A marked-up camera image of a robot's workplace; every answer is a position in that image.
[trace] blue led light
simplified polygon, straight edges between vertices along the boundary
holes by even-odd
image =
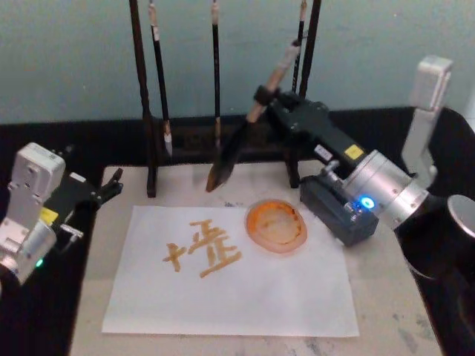
[[[362,197],[360,200],[361,205],[363,205],[366,209],[374,208],[374,200],[369,197]]]

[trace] orange dish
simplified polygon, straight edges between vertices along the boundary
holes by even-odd
[[[294,251],[307,240],[307,227],[297,209],[282,200],[264,200],[253,205],[246,218],[251,239],[278,254]]]

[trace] blue wall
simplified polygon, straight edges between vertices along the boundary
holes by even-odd
[[[161,116],[148,2],[139,3],[151,107]],[[212,114],[211,1],[156,3],[171,115]],[[223,113],[249,109],[295,37],[299,4],[220,0]],[[448,104],[464,112],[474,18],[475,1],[323,0],[308,97],[333,109],[406,105],[417,63],[437,54],[455,61]],[[127,0],[0,1],[0,123],[140,115]]]

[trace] white table surface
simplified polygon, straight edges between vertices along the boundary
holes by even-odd
[[[316,174],[320,163],[301,162],[301,176]],[[147,169],[124,168],[122,194],[97,214],[71,355],[260,355],[370,356],[441,355],[416,283],[393,232],[379,224],[373,237],[344,250],[360,337],[213,337],[102,334],[112,285],[134,205],[249,206],[275,198],[301,207],[289,188],[282,162],[237,165],[226,185],[204,191],[210,165],[179,165],[158,171],[158,194],[148,199]],[[117,167],[105,169],[110,179]]]

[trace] chinese character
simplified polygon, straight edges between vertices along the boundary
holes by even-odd
[[[204,278],[208,274],[219,271],[220,269],[230,265],[241,259],[243,254],[238,251],[232,256],[228,256],[226,252],[234,251],[238,247],[237,246],[225,246],[224,241],[229,239],[229,236],[226,235],[226,231],[220,228],[210,228],[209,224],[211,224],[212,220],[204,220],[198,222],[190,222],[190,226],[201,226],[201,234],[203,235],[203,239],[200,240],[200,234],[195,233],[193,235],[193,245],[189,248],[188,254],[192,254],[196,249],[206,246],[206,254],[208,256],[208,264],[209,268],[205,271],[200,273],[200,277]],[[217,252],[217,258],[219,260],[218,264],[216,263],[216,253],[214,252],[213,246]]]
[[[181,269],[180,261],[178,261],[178,257],[186,252],[186,247],[178,248],[177,245],[174,243],[167,243],[169,256],[163,259],[164,262],[173,263],[173,267],[175,268],[175,272],[179,272]]]

